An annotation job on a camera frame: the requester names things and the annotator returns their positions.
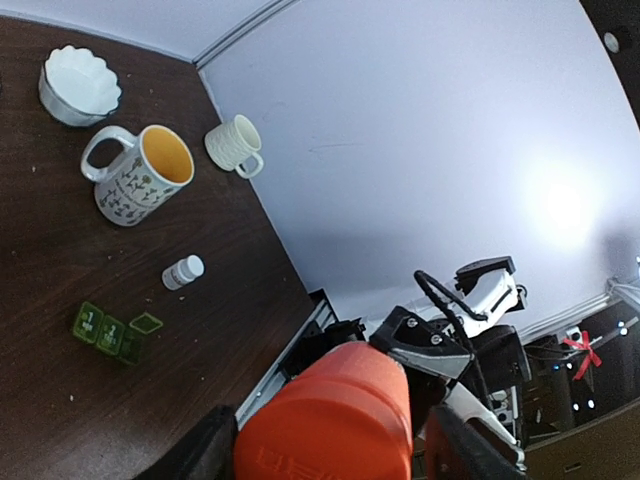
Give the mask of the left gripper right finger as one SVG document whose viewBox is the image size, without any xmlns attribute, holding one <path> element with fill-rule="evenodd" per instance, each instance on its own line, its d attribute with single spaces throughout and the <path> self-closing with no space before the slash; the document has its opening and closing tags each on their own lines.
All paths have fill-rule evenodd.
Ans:
<svg viewBox="0 0 640 480">
<path fill-rule="evenodd" d="M 529 479 L 524 452 L 478 418 L 463 421 L 450 407 L 432 407 L 425 424 L 427 479 Z"/>
</svg>

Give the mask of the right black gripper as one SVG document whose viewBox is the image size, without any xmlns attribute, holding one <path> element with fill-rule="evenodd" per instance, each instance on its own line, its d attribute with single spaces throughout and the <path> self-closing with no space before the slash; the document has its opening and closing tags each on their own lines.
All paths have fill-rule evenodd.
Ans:
<svg viewBox="0 0 640 480">
<path fill-rule="evenodd" d="M 444 398 L 447 383 L 455 382 L 472 361 L 461 340 L 436 331 L 401 306 L 393 308 L 368 343 L 407 367 L 413 430 L 423 428 L 429 409 Z"/>
</svg>

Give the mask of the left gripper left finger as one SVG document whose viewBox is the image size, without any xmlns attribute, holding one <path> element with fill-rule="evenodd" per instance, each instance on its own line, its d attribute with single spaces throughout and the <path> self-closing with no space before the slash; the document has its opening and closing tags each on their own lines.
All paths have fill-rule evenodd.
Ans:
<svg viewBox="0 0 640 480">
<path fill-rule="evenodd" d="M 218 405 L 135 480 L 234 479 L 233 447 L 237 435 L 233 407 Z"/>
</svg>

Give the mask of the green pill organizer box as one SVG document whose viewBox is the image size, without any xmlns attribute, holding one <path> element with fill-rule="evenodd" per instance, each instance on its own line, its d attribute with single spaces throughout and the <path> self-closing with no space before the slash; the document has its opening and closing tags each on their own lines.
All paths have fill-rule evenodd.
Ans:
<svg viewBox="0 0 640 480">
<path fill-rule="evenodd" d="M 73 321 L 71 333 L 106 356 L 133 366 L 142 357 L 144 339 L 163 326 L 160 319 L 148 312 L 123 323 L 92 303 L 83 302 Z"/>
</svg>

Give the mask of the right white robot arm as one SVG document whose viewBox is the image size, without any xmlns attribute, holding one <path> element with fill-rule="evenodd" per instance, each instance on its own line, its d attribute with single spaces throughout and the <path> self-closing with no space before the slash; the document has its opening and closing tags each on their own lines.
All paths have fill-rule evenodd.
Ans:
<svg viewBox="0 0 640 480">
<path fill-rule="evenodd" d="M 519 389 L 531 371 L 514 328 L 471 337 L 452 313 L 431 320 L 395 307 L 369 343 L 405 371 L 415 433 L 440 469 L 460 466 L 477 479 L 523 479 Z"/>
</svg>

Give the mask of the white scalloped bowl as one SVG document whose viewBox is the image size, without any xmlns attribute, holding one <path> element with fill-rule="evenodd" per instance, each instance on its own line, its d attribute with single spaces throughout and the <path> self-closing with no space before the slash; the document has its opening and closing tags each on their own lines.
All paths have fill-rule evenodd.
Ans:
<svg viewBox="0 0 640 480">
<path fill-rule="evenodd" d="M 122 90 L 106 61 L 87 48 L 66 45 L 44 61 L 38 81 L 45 110 L 70 127 L 90 127 L 113 114 Z"/>
</svg>

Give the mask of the patterned mug orange inside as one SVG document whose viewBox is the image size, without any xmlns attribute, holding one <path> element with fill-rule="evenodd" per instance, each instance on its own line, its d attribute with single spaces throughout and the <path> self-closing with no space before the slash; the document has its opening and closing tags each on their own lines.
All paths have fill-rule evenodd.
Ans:
<svg viewBox="0 0 640 480">
<path fill-rule="evenodd" d="M 118 142 L 121 151 L 109 165 L 97 168 L 90 163 L 90 155 L 105 141 Z M 162 125 L 149 125 L 137 135 L 120 126 L 102 128 L 84 148 L 80 170 L 94 184 L 100 213 L 121 227 L 141 223 L 195 175 L 188 146 Z"/>
</svg>

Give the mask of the white labelled pill bottle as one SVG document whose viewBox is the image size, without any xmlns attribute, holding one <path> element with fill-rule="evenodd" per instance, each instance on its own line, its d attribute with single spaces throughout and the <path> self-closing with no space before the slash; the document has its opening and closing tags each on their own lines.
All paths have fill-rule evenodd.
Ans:
<svg viewBox="0 0 640 480">
<path fill-rule="evenodd" d="M 189 255 L 167 267 L 161 275 L 163 285 L 175 291 L 193 282 L 204 274 L 204 262 L 197 255 Z"/>
</svg>

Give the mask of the orange pill bottle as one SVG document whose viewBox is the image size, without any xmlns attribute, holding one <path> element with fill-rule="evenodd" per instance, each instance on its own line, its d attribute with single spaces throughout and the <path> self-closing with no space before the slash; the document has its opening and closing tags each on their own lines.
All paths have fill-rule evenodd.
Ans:
<svg viewBox="0 0 640 480">
<path fill-rule="evenodd" d="M 335 347 L 242 427 L 238 479 L 408 479 L 413 434 L 402 366 L 361 341 Z"/>
</svg>

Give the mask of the cream ribbed mug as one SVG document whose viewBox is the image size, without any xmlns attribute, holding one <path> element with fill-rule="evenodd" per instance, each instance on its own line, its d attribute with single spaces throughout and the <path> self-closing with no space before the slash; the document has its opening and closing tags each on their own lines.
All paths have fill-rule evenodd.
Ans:
<svg viewBox="0 0 640 480">
<path fill-rule="evenodd" d="M 264 168 L 260 155 L 261 137 L 244 115 L 237 114 L 207 132 L 204 146 L 217 167 L 227 172 L 235 171 L 243 179 L 257 176 Z"/>
</svg>

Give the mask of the front aluminium rail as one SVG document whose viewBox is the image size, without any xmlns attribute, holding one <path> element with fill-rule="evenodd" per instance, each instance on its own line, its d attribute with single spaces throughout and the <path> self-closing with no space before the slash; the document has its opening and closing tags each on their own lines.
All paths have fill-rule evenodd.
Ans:
<svg viewBox="0 0 640 480">
<path fill-rule="evenodd" d="M 362 318 L 340 320 L 323 289 L 312 292 L 310 299 L 314 304 L 310 316 L 237 408 L 239 429 L 324 354 L 340 344 L 366 339 L 367 327 Z"/>
</svg>

